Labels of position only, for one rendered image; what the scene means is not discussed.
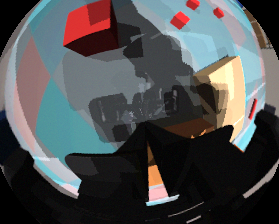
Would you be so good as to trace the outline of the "orange square block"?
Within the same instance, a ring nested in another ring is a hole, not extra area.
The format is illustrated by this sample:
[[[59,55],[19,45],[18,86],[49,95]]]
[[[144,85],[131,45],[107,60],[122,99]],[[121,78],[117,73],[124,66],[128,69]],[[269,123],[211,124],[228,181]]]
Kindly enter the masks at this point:
[[[199,119],[186,121],[186,123],[180,123],[175,125],[170,125],[170,127],[163,127],[167,129],[168,132],[176,133],[176,135],[191,137],[191,139],[195,139],[195,137],[199,137],[200,135],[204,135],[204,133],[213,132],[213,128],[215,125],[208,123],[207,120],[203,120],[202,117]],[[158,165],[156,165],[154,161],[154,155],[152,155],[150,147],[147,147],[147,156],[148,156],[148,184],[159,185],[163,184],[162,177],[160,177],[160,173],[158,171]]]

